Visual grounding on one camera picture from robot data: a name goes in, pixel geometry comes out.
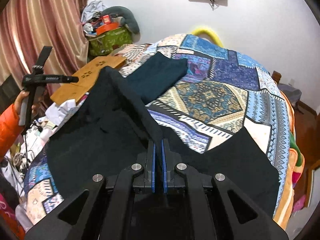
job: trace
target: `yellow object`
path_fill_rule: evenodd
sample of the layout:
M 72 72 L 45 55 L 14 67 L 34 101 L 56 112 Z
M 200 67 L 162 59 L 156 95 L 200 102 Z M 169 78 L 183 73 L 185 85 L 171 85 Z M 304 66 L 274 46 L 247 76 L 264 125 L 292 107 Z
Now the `yellow object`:
M 206 28 L 206 27 L 199 27 L 191 32 L 191 34 L 195 35 L 195 36 L 198 36 L 199 34 L 202 34 L 202 33 L 207 34 L 211 38 L 211 40 L 213 41 L 214 44 L 223 48 L 223 44 L 222 44 L 221 40 L 219 39 L 218 35 L 213 30 Z

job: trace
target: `metal screw head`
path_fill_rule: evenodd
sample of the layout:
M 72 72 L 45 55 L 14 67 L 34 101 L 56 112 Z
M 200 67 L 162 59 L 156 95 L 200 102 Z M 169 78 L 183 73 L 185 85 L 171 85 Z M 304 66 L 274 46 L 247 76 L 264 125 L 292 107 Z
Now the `metal screw head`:
M 142 168 L 142 166 L 139 163 L 132 164 L 132 166 L 131 166 L 131 169 L 133 169 L 134 171 L 138 171 L 141 168 Z
M 96 174 L 92 177 L 93 181 L 95 182 L 99 182 L 100 180 L 102 180 L 103 176 L 101 174 Z
M 216 176 L 214 176 L 214 177 L 218 181 L 223 181 L 226 178 L 226 176 L 224 176 L 222 173 L 217 173 Z
M 183 171 L 187 168 L 187 165 L 185 165 L 184 163 L 179 163 L 179 164 L 177 164 L 177 168 L 179 170 Z

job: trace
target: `white wall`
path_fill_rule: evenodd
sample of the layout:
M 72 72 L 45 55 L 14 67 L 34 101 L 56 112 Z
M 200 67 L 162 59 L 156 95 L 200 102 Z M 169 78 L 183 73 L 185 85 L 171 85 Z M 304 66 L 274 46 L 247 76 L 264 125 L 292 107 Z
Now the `white wall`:
M 195 27 L 211 27 L 225 48 L 260 62 L 282 82 L 294 79 L 302 101 L 320 106 L 320 26 L 304 0 L 102 0 L 129 8 L 140 26 L 139 43 L 153 43 Z

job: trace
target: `blue patterned quilt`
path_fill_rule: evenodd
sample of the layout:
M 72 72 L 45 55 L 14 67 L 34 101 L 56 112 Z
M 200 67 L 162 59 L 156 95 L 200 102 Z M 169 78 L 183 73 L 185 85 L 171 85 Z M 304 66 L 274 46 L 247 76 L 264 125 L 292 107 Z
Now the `blue patterned quilt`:
M 245 126 L 279 171 L 277 209 L 288 167 L 290 130 L 285 100 L 268 71 L 239 52 L 193 35 L 177 34 L 151 45 L 125 47 L 119 55 L 127 57 L 129 64 L 119 72 L 128 76 L 158 51 L 169 58 L 186 58 L 188 72 L 147 105 L 151 116 L 159 125 L 171 127 L 199 154 L 228 140 Z M 34 224 L 63 201 L 45 152 L 31 164 L 25 192 L 27 215 Z

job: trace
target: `pink fabric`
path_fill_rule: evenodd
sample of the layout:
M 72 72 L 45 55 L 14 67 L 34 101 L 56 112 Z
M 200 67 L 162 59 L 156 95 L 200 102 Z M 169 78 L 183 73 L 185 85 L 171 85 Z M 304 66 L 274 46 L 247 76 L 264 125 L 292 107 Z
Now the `pink fabric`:
M 297 183 L 299 178 L 300 178 L 301 174 L 298 172 L 293 172 L 292 173 L 292 182 L 293 183 Z
M 0 194 L 0 210 L 3 210 L 10 218 L 16 219 L 14 211 L 8 205 L 7 201 L 1 194 Z
M 297 212 L 303 209 L 304 202 L 306 201 L 306 195 L 303 195 L 294 205 L 292 209 L 292 213 Z

